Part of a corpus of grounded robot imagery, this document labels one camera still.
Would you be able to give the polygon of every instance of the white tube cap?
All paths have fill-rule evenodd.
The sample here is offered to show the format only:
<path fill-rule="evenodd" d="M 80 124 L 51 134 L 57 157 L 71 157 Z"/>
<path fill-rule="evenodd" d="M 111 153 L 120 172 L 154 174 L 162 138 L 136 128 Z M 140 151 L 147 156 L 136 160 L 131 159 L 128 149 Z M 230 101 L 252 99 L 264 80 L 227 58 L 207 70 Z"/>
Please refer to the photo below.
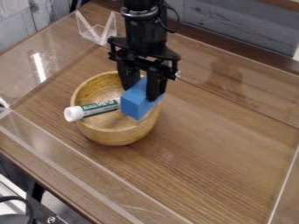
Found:
<path fill-rule="evenodd" d="M 81 107 L 77 106 L 64 109 L 64 118 L 69 123 L 79 121 L 83 116 L 84 113 Z"/>

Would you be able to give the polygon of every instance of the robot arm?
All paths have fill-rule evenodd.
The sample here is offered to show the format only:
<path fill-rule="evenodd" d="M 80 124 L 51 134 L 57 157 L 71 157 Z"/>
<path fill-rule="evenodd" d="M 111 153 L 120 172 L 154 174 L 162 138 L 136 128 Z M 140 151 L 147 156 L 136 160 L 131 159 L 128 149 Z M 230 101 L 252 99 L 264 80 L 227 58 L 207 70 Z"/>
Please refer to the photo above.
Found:
<path fill-rule="evenodd" d="M 116 68 L 124 90 L 140 80 L 147 71 L 147 100 L 154 102 L 164 94 L 168 79 L 179 77 L 180 56 L 168 49 L 167 8 L 164 0 L 124 0 L 125 38 L 111 37 L 109 59 Z"/>

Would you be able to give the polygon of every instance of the wooden bowl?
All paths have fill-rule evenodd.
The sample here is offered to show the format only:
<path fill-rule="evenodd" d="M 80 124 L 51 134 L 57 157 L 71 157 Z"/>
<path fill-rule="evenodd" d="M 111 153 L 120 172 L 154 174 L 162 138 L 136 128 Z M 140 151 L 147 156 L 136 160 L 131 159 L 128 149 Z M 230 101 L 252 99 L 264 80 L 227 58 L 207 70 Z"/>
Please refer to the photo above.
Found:
<path fill-rule="evenodd" d="M 77 87 L 71 106 L 85 105 L 119 98 L 124 93 L 117 72 L 101 73 Z M 85 118 L 76 122 L 84 135 L 95 142 L 120 146 L 136 142 L 152 130 L 160 112 L 160 104 L 140 121 L 120 111 Z"/>

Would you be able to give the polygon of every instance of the blue sponge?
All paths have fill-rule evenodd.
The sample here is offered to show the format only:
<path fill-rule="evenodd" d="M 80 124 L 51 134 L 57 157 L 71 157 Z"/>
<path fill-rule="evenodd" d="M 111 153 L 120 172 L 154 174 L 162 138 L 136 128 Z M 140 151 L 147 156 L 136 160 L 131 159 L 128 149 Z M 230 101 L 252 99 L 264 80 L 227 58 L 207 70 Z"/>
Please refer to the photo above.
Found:
<path fill-rule="evenodd" d="M 156 103 L 164 98 L 164 94 L 155 100 L 146 99 L 146 83 L 144 77 L 123 94 L 120 98 L 121 112 L 133 117 L 138 121 L 146 116 L 147 112 L 154 108 Z"/>

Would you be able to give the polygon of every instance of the wooden table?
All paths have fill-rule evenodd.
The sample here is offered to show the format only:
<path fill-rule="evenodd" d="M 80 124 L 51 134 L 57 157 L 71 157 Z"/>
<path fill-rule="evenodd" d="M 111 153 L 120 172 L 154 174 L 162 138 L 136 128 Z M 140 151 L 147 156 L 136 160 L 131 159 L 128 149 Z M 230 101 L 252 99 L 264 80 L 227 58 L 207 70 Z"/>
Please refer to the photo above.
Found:
<path fill-rule="evenodd" d="M 104 24 L 109 10 L 89 3 L 81 13 Z M 77 85 L 116 69 L 108 49 L 81 39 L 73 15 L 23 42 L 0 58 L 0 93 L 13 102 L 1 153 L 95 223 L 264 224 L 298 148 L 299 77 L 180 35 L 170 46 L 183 78 L 158 125 L 113 148 L 63 118 Z M 55 74 L 41 85 L 36 57 Z M 272 223 L 284 215 L 296 223 L 290 207 L 276 211 Z"/>

